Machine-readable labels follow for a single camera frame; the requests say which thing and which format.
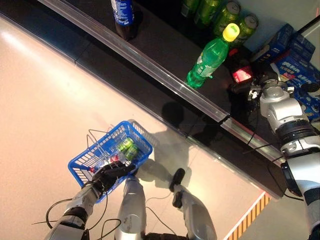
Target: blue box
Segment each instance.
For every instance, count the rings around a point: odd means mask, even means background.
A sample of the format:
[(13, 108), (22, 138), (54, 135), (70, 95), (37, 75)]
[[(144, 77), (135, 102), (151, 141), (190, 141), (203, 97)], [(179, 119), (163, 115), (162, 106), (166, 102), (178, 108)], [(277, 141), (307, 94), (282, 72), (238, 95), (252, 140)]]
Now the blue box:
[(296, 78), (298, 75), (306, 75), (309, 63), (292, 49), (278, 56), (274, 63), (279, 69), (280, 78), (283, 82)]
[(251, 62), (271, 63), (271, 61), (287, 48), (294, 28), (290, 24), (284, 25), (270, 40), (261, 46), (250, 59)]
[(309, 51), (311, 54), (314, 54), (316, 47), (310, 42), (308, 41), (304, 36), (302, 36), (299, 33), (295, 33), (292, 36), (292, 41), (296, 41), (299, 44), (301, 44), (307, 51)]
[(320, 72), (311, 63), (309, 63), (306, 72), (298, 74), (295, 77), (294, 82), (298, 84), (298, 87), (301, 87), (304, 83), (320, 84)]
[(309, 62), (312, 58), (312, 53), (307, 51), (301, 44), (299, 44), (297, 41), (291, 41), (289, 43), (289, 49), (294, 50), (297, 54), (299, 54), (301, 57), (304, 58), (307, 62)]
[(298, 100), (310, 121), (320, 118), (320, 73), (309, 64), (307, 72), (300, 74), (297, 78), (288, 80), (287, 85), (294, 87), (294, 98)]

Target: white floor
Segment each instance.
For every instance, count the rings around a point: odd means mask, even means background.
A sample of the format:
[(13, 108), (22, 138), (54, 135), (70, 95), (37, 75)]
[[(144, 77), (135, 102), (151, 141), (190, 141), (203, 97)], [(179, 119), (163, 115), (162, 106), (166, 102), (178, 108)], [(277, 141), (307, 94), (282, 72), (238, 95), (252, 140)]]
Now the white floor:
[[(150, 158), (173, 174), (187, 169), (184, 184), (207, 206), (218, 239), (224, 239), (264, 191), (234, 174), (218, 159), (185, 140), (142, 108), (72, 62), (0, 19), (0, 238), (42, 239), (48, 207), (73, 197), (80, 187), (67, 164), (87, 146), (88, 129), (107, 130), (134, 119), (158, 141)], [(146, 199), (164, 197), (168, 181), (145, 165), (138, 173)], [(123, 184), (110, 196), (104, 219), (117, 217)], [(147, 202), (177, 234), (185, 236), (183, 214), (165, 199)], [(94, 208), (87, 226), (103, 212)], [(57, 219), (65, 204), (52, 210)], [(106, 226), (105, 232), (115, 224)], [(90, 232), (100, 236), (102, 224)], [(169, 233), (147, 210), (146, 232)], [(113, 234), (106, 239), (113, 239)]]

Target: dark bottle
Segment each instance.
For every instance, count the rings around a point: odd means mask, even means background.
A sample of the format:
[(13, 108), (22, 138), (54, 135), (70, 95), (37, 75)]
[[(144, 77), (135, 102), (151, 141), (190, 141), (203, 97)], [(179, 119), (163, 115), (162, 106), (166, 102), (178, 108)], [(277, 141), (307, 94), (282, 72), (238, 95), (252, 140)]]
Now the dark bottle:
[(132, 0), (111, 0), (111, 5), (118, 35), (126, 41), (135, 38), (138, 25), (134, 22)]

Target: green can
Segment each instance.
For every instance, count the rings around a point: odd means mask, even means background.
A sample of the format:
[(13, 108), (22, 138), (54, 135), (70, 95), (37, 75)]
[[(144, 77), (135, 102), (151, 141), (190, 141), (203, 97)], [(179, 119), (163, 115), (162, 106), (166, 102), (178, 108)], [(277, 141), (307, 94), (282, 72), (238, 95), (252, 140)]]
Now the green can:
[(117, 148), (119, 151), (125, 153), (132, 145), (134, 145), (134, 141), (130, 137), (127, 137), (117, 146)]
[(238, 24), (240, 28), (239, 36), (231, 43), (231, 46), (237, 48), (244, 44), (245, 41), (255, 33), (258, 25), (259, 20), (257, 16), (252, 13), (241, 19)]
[(124, 157), (131, 162), (138, 155), (138, 152), (139, 148), (135, 144), (132, 144), (124, 154)]
[(181, 14), (186, 18), (192, 17), (199, 5), (200, 0), (183, 0)]
[(194, 16), (194, 23), (198, 28), (206, 28), (217, 12), (221, 0), (201, 0), (198, 10)]
[(216, 18), (213, 28), (213, 34), (220, 37), (226, 26), (230, 23), (235, 23), (241, 7), (236, 1), (229, 1)]

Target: black cable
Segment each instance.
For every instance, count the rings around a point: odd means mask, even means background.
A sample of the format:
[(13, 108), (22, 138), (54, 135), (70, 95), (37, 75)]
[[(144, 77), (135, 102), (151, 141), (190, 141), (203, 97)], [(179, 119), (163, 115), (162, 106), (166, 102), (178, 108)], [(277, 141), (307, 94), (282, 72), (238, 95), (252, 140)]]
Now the black cable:
[[(54, 223), (54, 222), (57, 222), (57, 220), (53, 220), (53, 221), (48, 221), (49, 223)], [(34, 222), (34, 223), (31, 223), (31, 225), (35, 225), (35, 224), (46, 224), (47, 221), (38, 221), (38, 222)]]
[(61, 200), (61, 201), (57, 201), (54, 204), (52, 204), (51, 207), (49, 207), (49, 209), (46, 211), (46, 214), (45, 214), (45, 222), (49, 226), (49, 228), (52, 229), (52, 226), (51, 226), (50, 221), (49, 221), (49, 213), (50, 213), (51, 209), (54, 206), (58, 205), (58, 204), (61, 204), (61, 203), (67, 202), (67, 201), (71, 201), (71, 200), (72, 200), (72, 198), (68, 198), (68, 199), (64, 199), (64, 200)]
[[(105, 227), (105, 224), (106, 222), (109, 222), (109, 221), (119, 221), (119, 224), (117, 226), (115, 226), (111, 231), (109, 231), (108, 233), (106, 233), (105, 235), (104, 234), (104, 227)], [(103, 238), (105, 238), (106, 236), (108, 236), (110, 233), (112, 233), (114, 230), (116, 230), (119, 226), (121, 225), (121, 220), (118, 219), (118, 218), (110, 218), (110, 219), (107, 219), (104, 221), (103, 225), (102, 225), (102, 231), (101, 231), (101, 237), (98, 238), (97, 240), (102, 240)]]
[(160, 223), (162, 223), (164, 226), (166, 226), (171, 232), (173, 232), (174, 235), (177, 236), (177, 234), (168, 225), (166, 225), (163, 221), (161, 221), (161, 219), (158, 217), (158, 215), (150, 207), (146, 206), (145, 208), (149, 209), (155, 215), (155, 217), (160, 221)]
[(100, 219), (95, 223), (95, 225), (93, 225), (92, 227), (90, 227), (88, 230), (92, 230), (95, 226), (98, 225), (98, 223), (100, 223), (101, 219), (104, 217), (105, 213), (106, 213), (106, 210), (107, 210), (107, 206), (108, 206), (108, 194), (106, 193), (106, 202), (105, 202), (105, 207), (104, 207), (104, 211), (100, 217)]
[(264, 148), (264, 147), (267, 147), (267, 146), (270, 146), (270, 145), (272, 145), (272, 144), (278, 144), (279, 142), (272, 142), (272, 143), (268, 143), (268, 144), (266, 144), (266, 145), (262, 145), (262, 146), (259, 146), (259, 147), (256, 147), (256, 148), (253, 148), (253, 149), (250, 149), (250, 150), (248, 150), (248, 151), (244, 151), (242, 154), (248, 154), (248, 153), (251, 153), (251, 152), (253, 152), (253, 151), (255, 151), (255, 150), (257, 150), (257, 149), (261, 149), (261, 148)]
[(284, 196), (286, 196), (287, 198), (290, 198), (290, 199), (294, 199), (294, 200), (298, 200), (298, 201), (304, 201), (303, 199), (301, 198), (297, 198), (297, 197), (294, 197), (294, 196), (289, 196), (285, 193), (285, 191), (280, 187), (280, 184), (278, 183), (278, 181), (276, 180), (275, 176), (271, 173), (271, 170), (270, 170), (270, 166), (271, 166), (271, 163), (277, 161), (278, 159), (282, 158), (282, 156), (274, 159), (273, 161), (269, 162), (266, 166), (266, 168), (268, 169), (268, 172), (269, 174), (271, 175), (271, 177), (273, 178), (275, 184), (277, 185), (277, 187), (279, 188), (279, 190), (283, 193)]
[(254, 138), (254, 135), (256, 134), (257, 128), (258, 128), (258, 123), (259, 123), (259, 110), (256, 110), (256, 122), (255, 122), (255, 128), (253, 130), (253, 134), (251, 135), (250, 140), (247, 142), (247, 145), (251, 142), (251, 140)]

